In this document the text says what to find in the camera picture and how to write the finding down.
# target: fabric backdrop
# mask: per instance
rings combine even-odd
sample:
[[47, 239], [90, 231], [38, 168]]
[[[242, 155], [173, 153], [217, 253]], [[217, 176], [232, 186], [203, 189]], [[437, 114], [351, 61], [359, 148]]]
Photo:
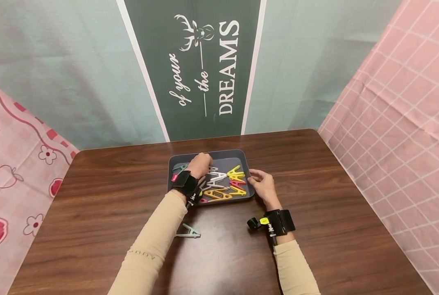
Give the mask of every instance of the fabric backdrop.
[[0, 295], [5, 295], [78, 150], [0, 91]]
[[439, 0], [406, 0], [319, 133], [439, 294]]
[[[399, 3], [268, 1], [244, 133], [317, 129]], [[0, 89], [79, 149], [165, 140], [116, 0], [0, 0]]]

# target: hand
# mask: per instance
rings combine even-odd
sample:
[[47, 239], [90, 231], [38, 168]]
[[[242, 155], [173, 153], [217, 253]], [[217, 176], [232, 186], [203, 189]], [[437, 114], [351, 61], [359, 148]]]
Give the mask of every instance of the hand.
[[261, 170], [250, 169], [251, 177], [247, 180], [254, 187], [257, 195], [263, 199], [267, 211], [275, 209], [282, 209], [282, 205], [278, 200], [277, 193], [275, 192], [275, 183], [272, 175], [265, 173]]
[[191, 176], [200, 179], [208, 173], [208, 167], [212, 165], [213, 159], [211, 156], [201, 152], [192, 159], [185, 170], [190, 171]]

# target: deer head logo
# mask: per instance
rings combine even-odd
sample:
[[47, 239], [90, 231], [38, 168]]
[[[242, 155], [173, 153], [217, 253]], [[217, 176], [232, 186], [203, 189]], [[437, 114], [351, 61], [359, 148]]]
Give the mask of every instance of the deer head logo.
[[195, 47], [198, 46], [199, 41], [210, 41], [214, 37], [214, 28], [211, 25], [204, 25], [201, 28], [198, 28], [197, 22], [192, 21], [192, 25], [188, 19], [181, 15], [177, 14], [174, 16], [175, 19], [180, 19], [180, 22], [186, 26], [184, 31], [191, 33], [188, 37], [185, 37], [187, 43], [185, 43], [182, 47], [180, 47], [180, 51], [186, 52], [192, 47], [192, 43], [195, 44]]

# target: dark green banner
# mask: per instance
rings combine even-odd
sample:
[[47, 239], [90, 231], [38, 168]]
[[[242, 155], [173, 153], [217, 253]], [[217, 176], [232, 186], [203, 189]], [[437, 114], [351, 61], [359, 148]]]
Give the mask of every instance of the dark green banner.
[[124, 3], [169, 139], [241, 134], [260, 1]]

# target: yellow button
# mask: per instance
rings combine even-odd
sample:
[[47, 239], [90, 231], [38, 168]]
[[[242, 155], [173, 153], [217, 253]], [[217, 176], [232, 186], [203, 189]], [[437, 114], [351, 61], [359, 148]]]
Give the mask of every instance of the yellow button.
[[260, 224], [269, 224], [269, 219], [267, 217], [261, 218]]

